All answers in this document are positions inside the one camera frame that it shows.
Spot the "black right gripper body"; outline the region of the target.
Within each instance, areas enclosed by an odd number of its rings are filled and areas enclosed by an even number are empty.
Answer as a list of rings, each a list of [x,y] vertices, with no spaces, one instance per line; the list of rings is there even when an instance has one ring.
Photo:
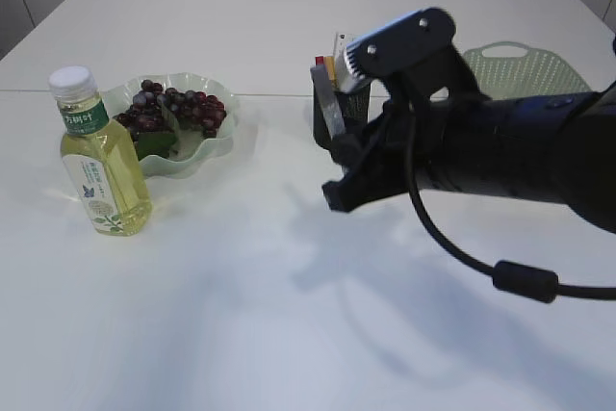
[[[332,161],[343,168],[343,177],[322,185],[330,210],[350,213],[366,204],[407,193],[415,211],[425,211],[419,195],[414,152],[433,121],[432,104],[418,101],[415,108],[399,108],[388,100],[381,114],[366,124],[331,137]]]

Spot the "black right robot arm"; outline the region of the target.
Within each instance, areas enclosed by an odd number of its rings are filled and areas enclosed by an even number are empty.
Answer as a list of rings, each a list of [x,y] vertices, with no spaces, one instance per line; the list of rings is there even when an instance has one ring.
[[[565,204],[615,230],[615,89],[491,100],[458,95],[415,113],[386,102],[379,117],[331,145],[346,167],[322,187],[349,213],[421,190]]]

